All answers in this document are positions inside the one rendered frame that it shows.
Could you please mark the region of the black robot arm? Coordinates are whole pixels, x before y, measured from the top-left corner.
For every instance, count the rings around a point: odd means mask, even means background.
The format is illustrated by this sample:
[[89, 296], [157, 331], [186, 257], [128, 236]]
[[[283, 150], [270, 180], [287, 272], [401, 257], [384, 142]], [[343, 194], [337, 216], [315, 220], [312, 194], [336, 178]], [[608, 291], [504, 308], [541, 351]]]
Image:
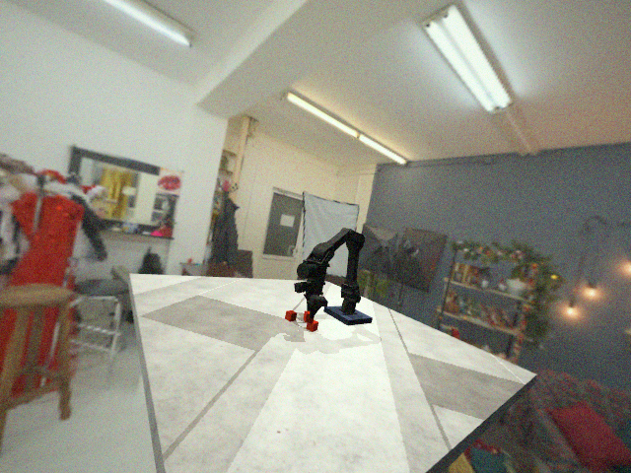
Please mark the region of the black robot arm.
[[327, 242], [322, 242], [314, 247], [306, 260], [303, 260], [297, 268], [297, 274], [306, 282], [295, 283], [295, 292], [313, 292], [313, 283], [310, 278], [325, 279], [326, 269], [330, 267], [328, 262], [334, 256], [334, 251], [346, 241], [349, 250], [346, 281], [341, 285], [342, 307], [339, 309], [346, 314], [357, 314], [356, 304], [361, 300], [359, 285], [357, 283], [357, 270], [359, 251], [364, 245], [365, 237], [352, 229], [343, 228]]

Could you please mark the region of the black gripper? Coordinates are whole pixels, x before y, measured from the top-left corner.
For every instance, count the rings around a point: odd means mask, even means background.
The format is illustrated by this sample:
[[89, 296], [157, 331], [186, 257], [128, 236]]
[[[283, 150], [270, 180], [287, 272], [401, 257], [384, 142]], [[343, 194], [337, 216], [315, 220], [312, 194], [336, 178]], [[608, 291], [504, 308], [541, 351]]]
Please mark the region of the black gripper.
[[313, 283], [313, 292], [306, 291], [304, 296], [307, 299], [307, 311], [310, 312], [310, 318], [313, 318], [322, 306], [327, 307], [328, 301], [322, 292], [324, 279], [310, 278], [309, 281]]

